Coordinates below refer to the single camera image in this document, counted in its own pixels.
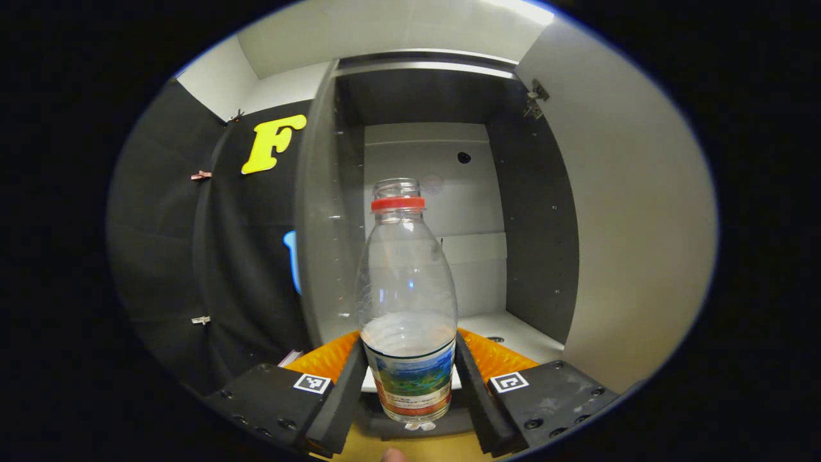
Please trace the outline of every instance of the door hinge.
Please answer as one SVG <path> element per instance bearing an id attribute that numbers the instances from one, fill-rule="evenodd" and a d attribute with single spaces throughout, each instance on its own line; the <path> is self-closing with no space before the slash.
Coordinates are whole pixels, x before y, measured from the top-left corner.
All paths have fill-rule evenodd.
<path id="1" fill-rule="evenodd" d="M 541 82 L 533 79 L 533 90 L 527 92 L 524 117 L 527 117 L 528 115 L 532 115 L 533 119 L 542 117 L 544 114 L 542 113 L 542 109 L 539 107 L 539 104 L 536 103 L 536 100 L 541 99 L 542 101 L 547 101 L 548 98 L 550 98 L 550 94 L 548 94 L 548 92 L 544 89 Z"/>

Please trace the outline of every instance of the plastic bottle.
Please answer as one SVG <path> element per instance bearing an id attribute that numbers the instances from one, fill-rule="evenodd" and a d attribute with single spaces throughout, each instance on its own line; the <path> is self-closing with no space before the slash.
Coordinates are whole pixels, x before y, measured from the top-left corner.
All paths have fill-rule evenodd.
<path id="1" fill-rule="evenodd" d="M 456 290 L 442 246 L 422 220 L 419 182 L 377 182 L 375 226 L 356 277 L 360 335 L 388 417 L 435 427 L 450 407 Z"/>

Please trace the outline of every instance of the cabinet door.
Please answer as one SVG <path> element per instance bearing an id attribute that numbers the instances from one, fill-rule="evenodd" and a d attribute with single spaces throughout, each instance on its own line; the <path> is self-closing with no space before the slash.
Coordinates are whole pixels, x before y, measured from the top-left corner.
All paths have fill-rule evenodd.
<path id="1" fill-rule="evenodd" d="M 516 67 L 567 168 L 579 285 L 565 358 L 621 393 L 678 346 L 709 286 L 718 217 L 682 113 L 635 64 L 556 15 Z"/>
<path id="2" fill-rule="evenodd" d="M 308 114 L 296 179 L 302 311 L 314 347 L 356 330 L 354 277 L 362 238 L 361 129 L 349 130 L 331 62 Z"/>

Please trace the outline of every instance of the yellow letter f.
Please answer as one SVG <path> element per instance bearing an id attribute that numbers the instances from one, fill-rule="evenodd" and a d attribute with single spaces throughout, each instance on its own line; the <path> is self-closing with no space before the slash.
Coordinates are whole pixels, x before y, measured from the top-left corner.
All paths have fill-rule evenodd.
<path id="1" fill-rule="evenodd" d="M 296 115 L 257 125 L 254 128 L 257 136 L 251 147 L 251 156 L 242 166 L 242 174 L 273 169 L 273 166 L 277 164 L 277 158 L 271 155 L 271 149 L 276 146 L 277 153 L 288 149 L 288 145 L 291 144 L 291 134 L 293 134 L 291 127 L 301 130 L 305 128 L 306 123 L 308 121 L 304 115 Z"/>

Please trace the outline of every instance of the ceiling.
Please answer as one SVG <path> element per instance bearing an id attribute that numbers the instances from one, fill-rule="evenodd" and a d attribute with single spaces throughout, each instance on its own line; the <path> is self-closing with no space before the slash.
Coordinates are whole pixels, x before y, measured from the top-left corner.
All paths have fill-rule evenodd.
<path id="1" fill-rule="evenodd" d="M 237 34 L 265 77 L 394 49 L 455 49 L 519 61 L 553 14 L 523 0 L 304 0 Z"/>

